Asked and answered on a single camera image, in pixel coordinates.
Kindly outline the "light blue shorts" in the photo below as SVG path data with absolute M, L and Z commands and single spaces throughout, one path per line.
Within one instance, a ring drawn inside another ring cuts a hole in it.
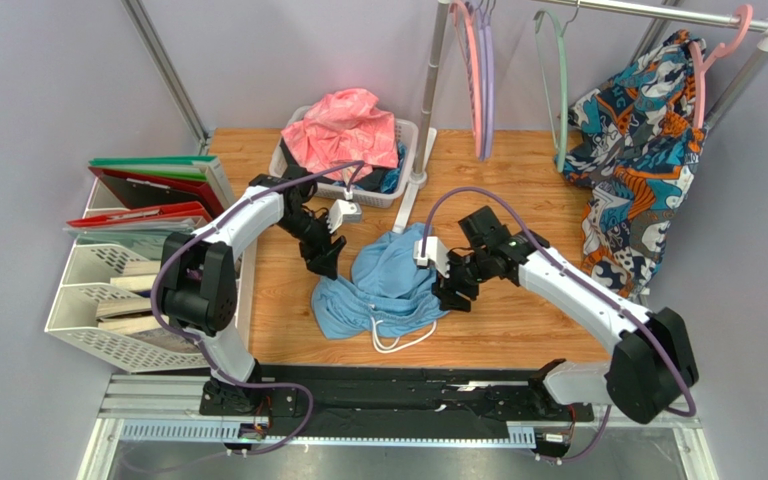
M 413 223 L 363 247 L 348 278 L 320 278 L 311 307 L 326 339 L 345 340 L 366 332 L 376 352 L 391 354 L 436 333 L 446 315 L 432 293 L 437 274 L 417 267 L 413 258 L 424 228 L 423 223 Z

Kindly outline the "mint green hanger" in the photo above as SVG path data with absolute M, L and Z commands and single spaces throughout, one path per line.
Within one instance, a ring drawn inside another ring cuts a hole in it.
M 550 132 L 553 140 L 553 163 L 558 173 L 565 169 L 569 141 L 569 70 L 566 31 L 569 21 L 562 23 L 549 9 L 539 9 L 533 17 L 534 36 L 538 55 L 538 65 L 543 82 L 543 91 Z M 556 82 L 549 78 L 549 68 L 545 57 L 548 53 L 557 54 Z

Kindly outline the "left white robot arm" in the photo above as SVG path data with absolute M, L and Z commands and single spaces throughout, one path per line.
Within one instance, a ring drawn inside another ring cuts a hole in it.
M 221 385 L 256 389 L 258 363 L 244 345 L 234 317 L 236 264 L 273 226 L 299 243 L 308 271 L 334 279 L 346 245 L 337 230 L 362 217 L 352 198 L 338 199 L 322 212 L 307 207 L 317 178 L 294 180 L 261 174 L 231 207 L 191 234 L 164 242 L 160 271 L 150 291 L 151 311 L 164 330 L 195 346 Z

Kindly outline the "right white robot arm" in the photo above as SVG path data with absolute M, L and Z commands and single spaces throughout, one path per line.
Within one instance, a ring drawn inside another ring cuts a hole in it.
M 607 362 L 556 360 L 537 377 L 537 389 L 558 405 L 603 404 L 648 424 L 662 413 L 691 417 L 674 407 L 691 398 L 699 373 L 683 318 L 670 308 L 653 312 L 621 297 L 575 268 L 528 228 L 511 232 L 482 207 L 459 226 L 465 252 L 446 248 L 425 231 L 414 245 L 420 268 L 434 268 L 432 287 L 444 310 L 468 312 L 481 284 L 504 279 L 548 301 L 582 326 L 609 353 Z

